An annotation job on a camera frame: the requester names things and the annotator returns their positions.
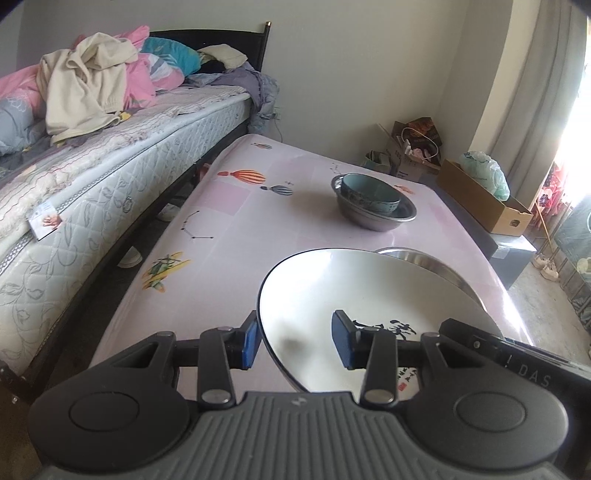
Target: teal pillow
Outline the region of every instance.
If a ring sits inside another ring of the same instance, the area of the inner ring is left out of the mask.
[[[146,38],[142,53],[157,55],[169,65],[181,69],[185,77],[201,68],[199,53],[181,42],[168,38]]]

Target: shoe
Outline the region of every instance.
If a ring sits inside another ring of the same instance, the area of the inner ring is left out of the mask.
[[[167,203],[164,206],[164,208],[160,210],[160,213],[156,215],[156,218],[158,220],[162,220],[163,222],[172,222],[174,220],[174,217],[177,216],[179,210],[180,208],[176,205],[173,205],[172,203]]]
[[[591,258],[579,258],[577,272],[581,275],[591,273]]]
[[[129,250],[127,250],[127,253],[123,256],[117,266],[119,268],[132,268],[142,263],[142,260],[142,254],[139,253],[138,249],[131,247]]]
[[[540,270],[540,274],[546,280],[550,280],[550,281],[558,281],[559,280],[558,272],[556,271],[556,265],[554,265],[554,262],[549,262],[548,265],[546,265],[544,268],[542,268],[542,270]]]
[[[542,268],[548,266],[548,262],[548,257],[542,254],[537,254],[534,258],[531,259],[531,264],[538,270],[542,270]]]

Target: curtain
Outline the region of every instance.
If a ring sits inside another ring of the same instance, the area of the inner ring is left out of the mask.
[[[491,150],[511,194],[532,206],[558,150],[583,73],[587,17],[569,0],[541,0],[530,50]]]

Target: plastic bag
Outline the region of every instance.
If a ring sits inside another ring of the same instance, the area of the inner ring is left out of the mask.
[[[471,178],[476,180],[495,198],[504,202],[509,198],[509,186],[499,164],[484,152],[466,152],[459,164]]]

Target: pink tablecloth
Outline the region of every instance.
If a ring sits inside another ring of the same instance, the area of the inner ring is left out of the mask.
[[[349,172],[401,188],[417,207],[416,219],[385,233],[351,224],[330,187],[335,175]],[[505,336],[529,341],[494,270],[431,189],[247,135],[220,155],[170,223],[119,305],[93,364],[159,330],[188,339],[216,326],[239,326],[255,308],[267,272],[295,253],[390,246],[421,250],[451,266]],[[165,263],[173,268],[163,275]],[[291,389],[262,345],[254,367],[232,375],[238,398],[245,390]],[[195,397],[196,369],[183,369],[178,389]]]

